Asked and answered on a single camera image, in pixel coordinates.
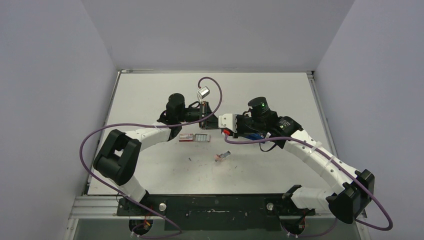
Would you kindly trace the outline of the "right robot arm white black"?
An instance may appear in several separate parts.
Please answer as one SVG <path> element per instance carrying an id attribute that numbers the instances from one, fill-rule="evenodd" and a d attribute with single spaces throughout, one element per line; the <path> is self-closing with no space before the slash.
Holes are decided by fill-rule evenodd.
<path id="1" fill-rule="evenodd" d="M 338 220 L 351 224 L 371 202 L 375 176 L 367 169 L 359 171 L 328 152 L 289 116 L 278 116 L 265 97 L 248 102 L 249 110 L 230 117 L 233 138 L 258 134 L 272 138 L 279 148 L 299 158 L 318 174 L 328 189 L 294 186 L 284 194 L 282 207 L 290 215 L 301 209 L 330 211 Z"/>

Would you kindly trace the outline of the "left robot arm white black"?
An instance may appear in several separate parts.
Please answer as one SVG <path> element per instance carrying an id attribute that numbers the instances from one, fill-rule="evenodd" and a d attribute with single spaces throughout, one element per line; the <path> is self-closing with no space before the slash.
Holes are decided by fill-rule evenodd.
<path id="1" fill-rule="evenodd" d="M 149 210 L 145 190 L 134 176 L 139 153 L 158 143 L 168 142 L 178 136 L 181 123 L 199 121 L 202 129 L 217 129 L 219 118 L 210 109 L 209 103 L 196 101 L 186 106 L 180 93 L 171 94 L 165 111 L 160 115 L 153 128 L 142 127 L 122 132 L 114 129 L 109 132 L 93 167 L 102 176 L 113 182 L 116 188 L 132 200 L 129 208 L 136 215 L 144 215 Z"/>

